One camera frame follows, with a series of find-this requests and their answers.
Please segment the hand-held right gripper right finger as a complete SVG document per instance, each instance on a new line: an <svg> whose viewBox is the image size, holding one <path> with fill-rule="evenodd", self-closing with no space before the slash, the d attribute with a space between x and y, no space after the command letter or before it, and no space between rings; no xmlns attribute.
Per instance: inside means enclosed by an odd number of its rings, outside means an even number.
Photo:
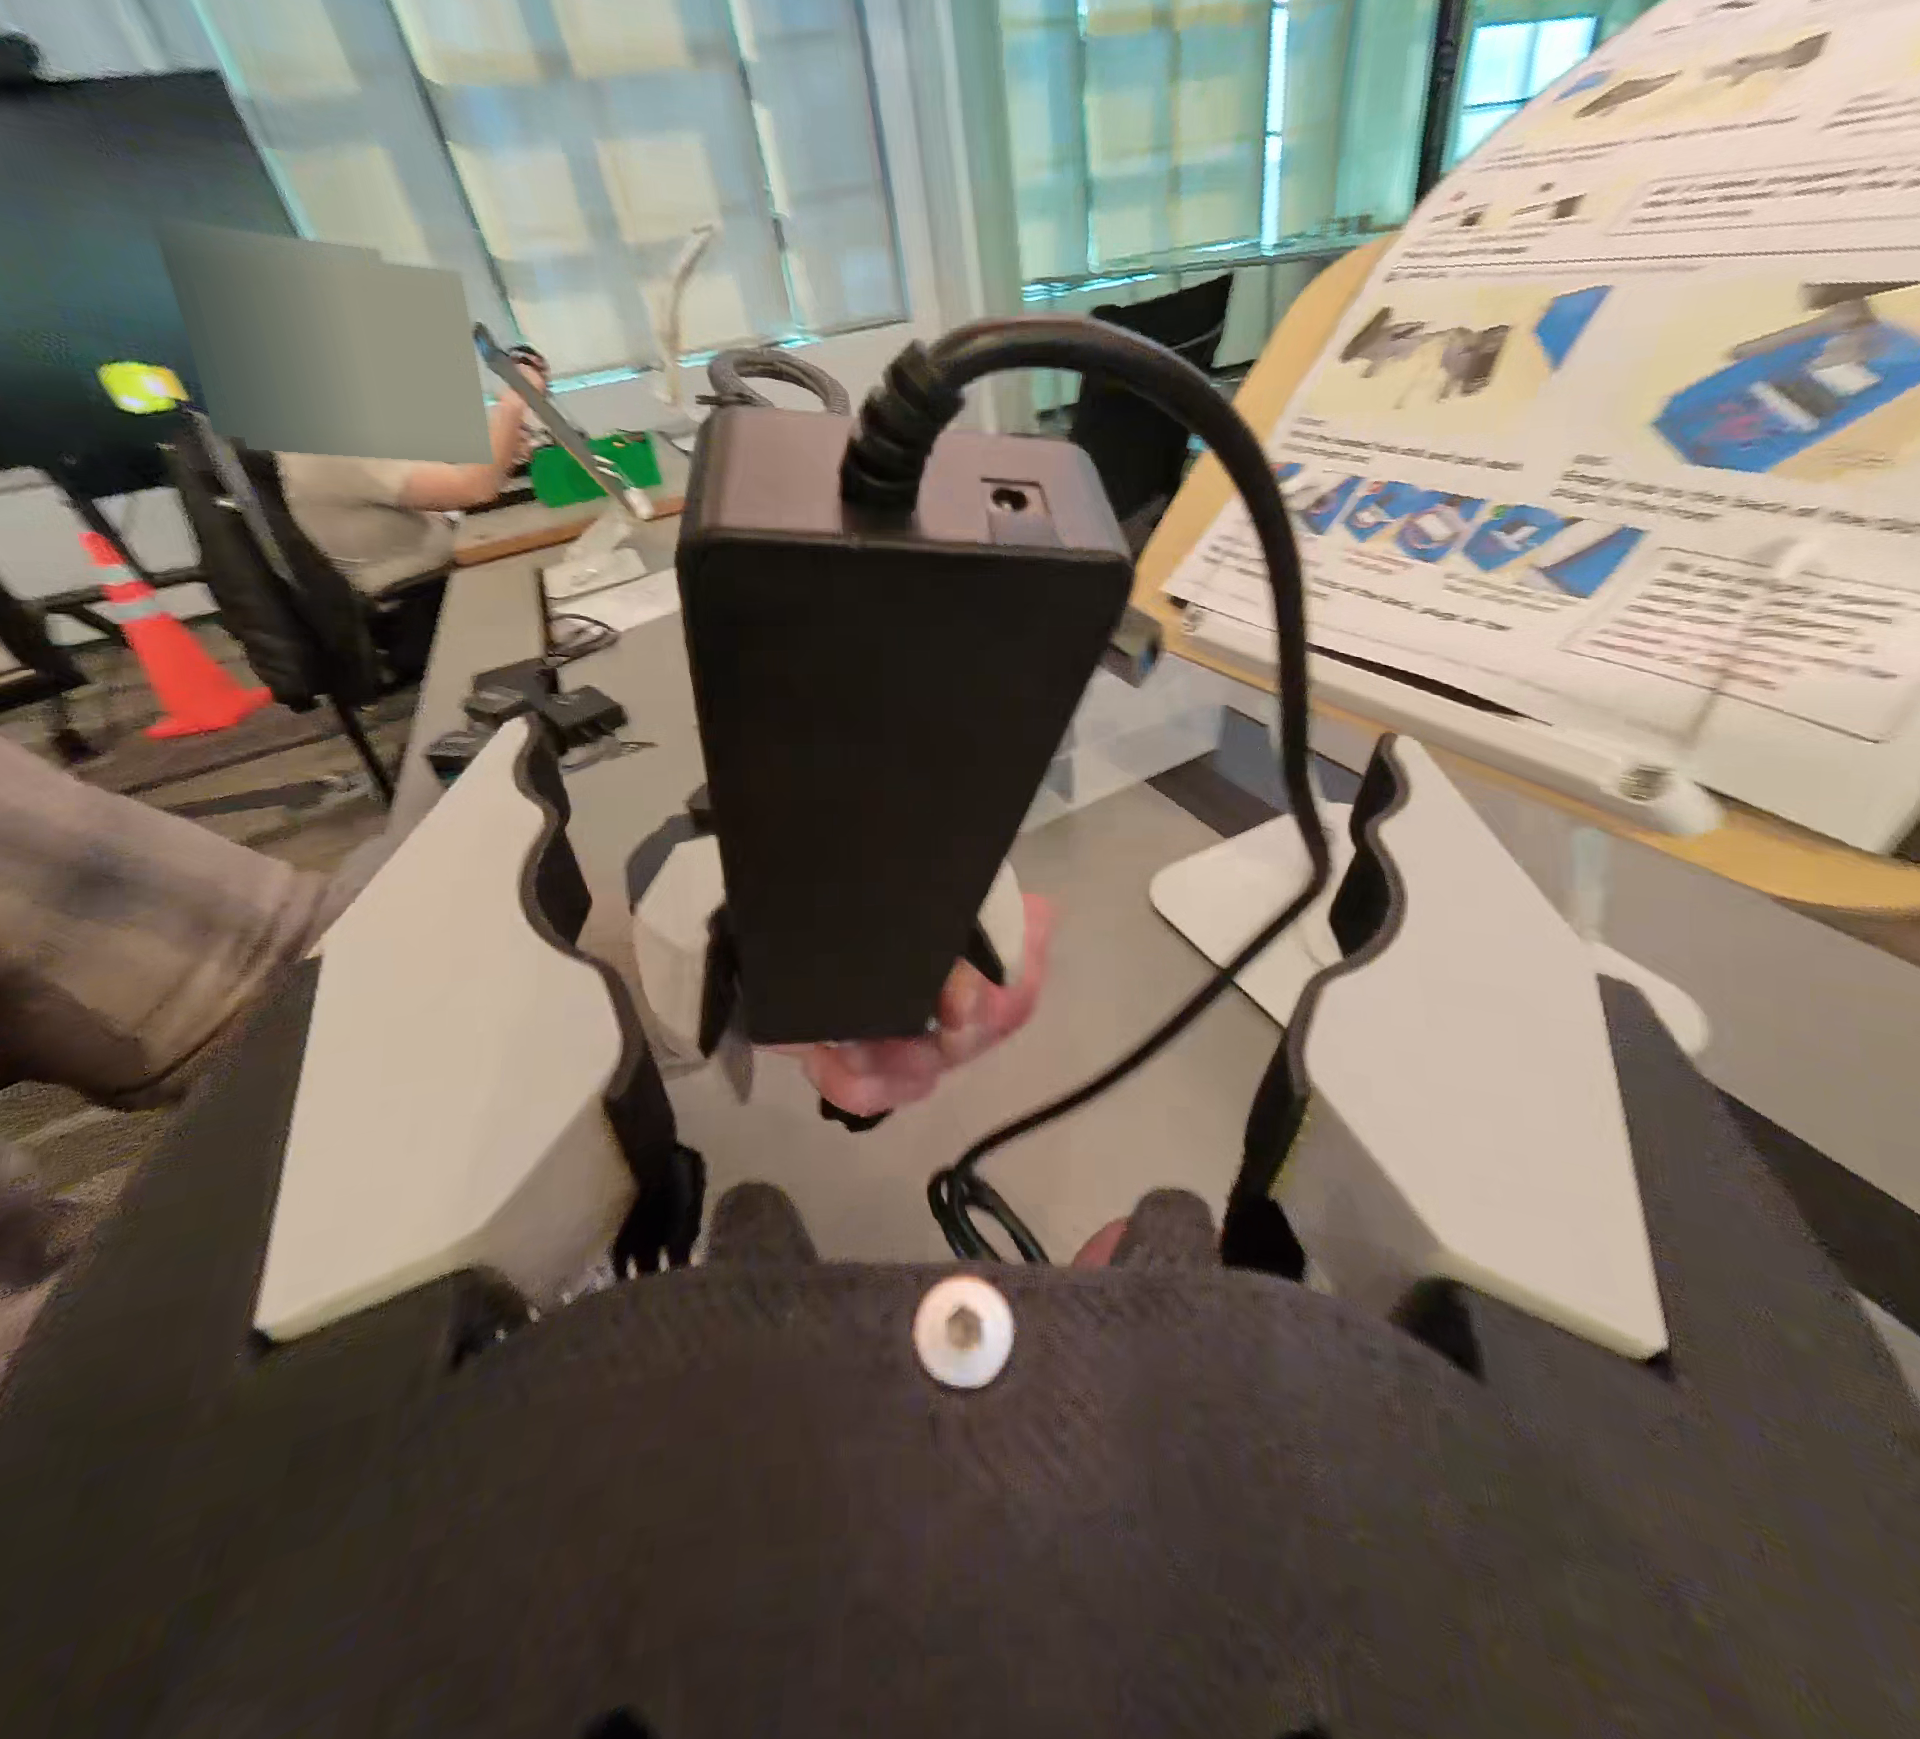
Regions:
<svg viewBox="0 0 1920 1739"><path fill-rule="evenodd" d="M1666 1350L1597 959L1425 746L1384 736L1349 864L1237 984L1280 1029L1221 1259L1377 1314L1495 1298L1627 1361Z"/></svg>

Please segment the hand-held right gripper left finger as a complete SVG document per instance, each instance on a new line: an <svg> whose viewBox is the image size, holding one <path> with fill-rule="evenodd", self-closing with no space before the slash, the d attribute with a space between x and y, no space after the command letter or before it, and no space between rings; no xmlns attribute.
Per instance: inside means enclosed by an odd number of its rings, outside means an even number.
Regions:
<svg viewBox="0 0 1920 1739"><path fill-rule="evenodd" d="M559 754L497 729L328 929L252 1324L292 1343L474 1272L547 1307L684 1267L707 1176L591 896Z"/></svg>

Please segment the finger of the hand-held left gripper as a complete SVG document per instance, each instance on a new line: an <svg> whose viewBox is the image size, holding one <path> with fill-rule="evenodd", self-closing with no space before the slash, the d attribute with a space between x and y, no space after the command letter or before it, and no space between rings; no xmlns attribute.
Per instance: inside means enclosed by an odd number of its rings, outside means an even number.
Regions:
<svg viewBox="0 0 1920 1739"><path fill-rule="evenodd" d="M973 973L993 999L1038 996L1049 936L1049 903L1024 891L1013 869L997 869L973 916Z"/></svg>
<svg viewBox="0 0 1920 1739"><path fill-rule="evenodd" d="M719 841L651 840L633 860L630 949L653 1032L679 1064L717 1069L734 1099L750 1099Z"/></svg>

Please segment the black multi-port usb hub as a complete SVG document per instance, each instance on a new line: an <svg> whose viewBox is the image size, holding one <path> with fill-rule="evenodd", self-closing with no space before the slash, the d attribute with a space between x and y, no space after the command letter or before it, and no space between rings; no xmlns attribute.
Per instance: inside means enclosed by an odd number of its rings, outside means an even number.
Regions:
<svg viewBox="0 0 1920 1739"><path fill-rule="evenodd" d="M945 432L905 513L843 502L850 441L848 418L713 409L675 551L764 1049L923 1032L1132 586L1067 441Z"/></svg>

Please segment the clear plastic bin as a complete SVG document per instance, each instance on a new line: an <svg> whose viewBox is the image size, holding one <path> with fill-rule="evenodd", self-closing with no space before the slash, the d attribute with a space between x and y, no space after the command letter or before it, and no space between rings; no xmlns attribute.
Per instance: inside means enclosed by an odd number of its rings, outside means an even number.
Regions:
<svg viewBox="0 0 1920 1739"><path fill-rule="evenodd" d="M1213 752L1229 703L1248 695L1257 694L1176 656L1159 660L1139 686L1093 671L1022 829L1033 831Z"/></svg>

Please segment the person's left forearm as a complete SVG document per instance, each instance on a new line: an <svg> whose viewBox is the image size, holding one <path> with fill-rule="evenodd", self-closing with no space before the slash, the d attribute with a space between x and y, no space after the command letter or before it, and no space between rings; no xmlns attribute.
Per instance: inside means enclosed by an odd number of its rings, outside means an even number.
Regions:
<svg viewBox="0 0 1920 1739"><path fill-rule="evenodd" d="M392 843L303 872L4 741L2 1087L130 1114L178 1104Z"/></svg>

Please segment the flat black box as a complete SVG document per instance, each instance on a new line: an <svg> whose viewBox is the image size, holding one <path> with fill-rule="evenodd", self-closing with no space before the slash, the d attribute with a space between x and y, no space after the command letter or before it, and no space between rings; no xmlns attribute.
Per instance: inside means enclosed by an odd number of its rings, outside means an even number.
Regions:
<svg viewBox="0 0 1920 1739"><path fill-rule="evenodd" d="M547 657L506 661L474 674L462 714L485 729L530 717L564 752L612 740L627 723L620 703L600 690L562 690L559 666Z"/></svg>

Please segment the paper sheet blue print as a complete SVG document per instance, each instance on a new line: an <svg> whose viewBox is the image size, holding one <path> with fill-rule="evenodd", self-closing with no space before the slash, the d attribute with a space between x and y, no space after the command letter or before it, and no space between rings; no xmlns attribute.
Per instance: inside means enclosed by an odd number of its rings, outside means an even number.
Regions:
<svg viewBox="0 0 1920 1739"><path fill-rule="evenodd" d="M562 606L562 615L587 619L611 633L627 633L677 615L679 608L677 576L657 571L576 596Z"/></svg>

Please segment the white board ledge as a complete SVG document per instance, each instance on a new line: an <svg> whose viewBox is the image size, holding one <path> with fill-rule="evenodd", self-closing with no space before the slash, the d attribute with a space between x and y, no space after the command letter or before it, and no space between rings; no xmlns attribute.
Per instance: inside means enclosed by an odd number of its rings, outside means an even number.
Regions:
<svg viewBox="0 0 1920 1739"><path fill-rule="evenodd" d="M1482 768L1509 790L1540 791L1565 811L1634 835L1702 840L1723 826L1723 808L1703 785L1621 744L1433 694L1314 648L1309 706L1321 723L1347 719L1404 736Z"/></svg>

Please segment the small white stand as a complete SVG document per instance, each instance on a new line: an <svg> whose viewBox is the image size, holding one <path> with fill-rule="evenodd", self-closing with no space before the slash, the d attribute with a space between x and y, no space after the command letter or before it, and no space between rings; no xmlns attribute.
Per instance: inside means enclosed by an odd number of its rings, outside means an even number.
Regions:
<svg viewBox="0 0 1920 1739"><path fill-rule="evenodd" d="M600 508L566 544L559 562L541 570L545 604L559 608L646 577L639 549L644 525L624 506Z"/></svg>

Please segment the orange traffic cone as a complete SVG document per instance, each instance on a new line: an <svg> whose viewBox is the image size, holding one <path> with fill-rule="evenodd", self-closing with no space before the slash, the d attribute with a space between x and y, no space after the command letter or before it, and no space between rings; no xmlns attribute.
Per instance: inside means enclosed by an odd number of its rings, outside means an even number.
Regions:
<svg viewBox="0 0 1920 1739"><path fill-rule="evenodd" d="M111 541L82 528L80 546L155 700L155 719L142 729L146 740L163 744L223 734L272 706L269 691L241 684L214 661Z"/></svg>

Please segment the black office chair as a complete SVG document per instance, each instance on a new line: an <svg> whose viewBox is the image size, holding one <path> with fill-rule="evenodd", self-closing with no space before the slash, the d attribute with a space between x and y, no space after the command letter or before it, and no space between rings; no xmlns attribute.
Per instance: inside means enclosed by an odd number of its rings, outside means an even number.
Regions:
<svg viewBox="0 0 1920 1739"><path fill-rule="evenodd" d="M1208 378L1231 292L1232 275L1222 272L1134 303L1099 303L1089 317L1163 346ZM1092 460L1113 518L1139 546L1138 535L1152 529L1179 487L1187 433L1124 387L1082 379L1067 441Z"/></svg>
<svg viewBox="0 0 1920 1739"><path fill-rule="evenodd" d="M159 451L201 582L255 677L288 712L328 712L373 793L392 806L397 778L360 714L423 676L410 660L397 666L391 648L415 611L438 609L451 566L364 596L292 518L274 458L232 448L194 405L178 408Z"/></svg>

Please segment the black tilted board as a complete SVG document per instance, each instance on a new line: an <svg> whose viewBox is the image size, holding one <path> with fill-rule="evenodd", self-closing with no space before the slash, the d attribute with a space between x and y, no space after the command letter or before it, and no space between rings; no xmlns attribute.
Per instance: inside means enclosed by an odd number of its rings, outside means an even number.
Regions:
<svg viewBox="0 0 1920 1739"><path fill-rule="evenodd" d="M646 492L633 486L603 455L599 455L588 438L557 408L549 394L532 386L520 365L490 336L485 323L473 323L473 346L478 361L492 373L492 379L510 391L525 411L587 476L603 489L611 506L619 506L623 516L640 525L653 519L655 506Z"/></svg>

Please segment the instruction sheet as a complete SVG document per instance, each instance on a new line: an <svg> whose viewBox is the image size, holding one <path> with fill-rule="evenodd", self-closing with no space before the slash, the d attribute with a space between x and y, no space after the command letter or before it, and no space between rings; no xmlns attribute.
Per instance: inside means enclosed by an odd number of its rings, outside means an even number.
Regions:
<svg viewBox="0 0 1920 1739"><path fill-rule="evenodd" d="M1269 453L1309 637L1916 719L1918 0L1660 0L1472 147Z"/></svg>

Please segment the large dark screen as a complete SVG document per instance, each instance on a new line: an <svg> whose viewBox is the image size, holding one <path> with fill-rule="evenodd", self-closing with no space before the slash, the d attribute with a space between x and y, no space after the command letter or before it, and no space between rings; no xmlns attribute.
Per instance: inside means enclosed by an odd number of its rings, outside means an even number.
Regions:
<svg viewBox="0 0 1920 1739"><path fill-rule="evenodd" d="M297 238L216 73L15 82L2 93L2 466L88 497L167 483L162 418L108 401L99 367L194 383L159 222Z"/></svg>

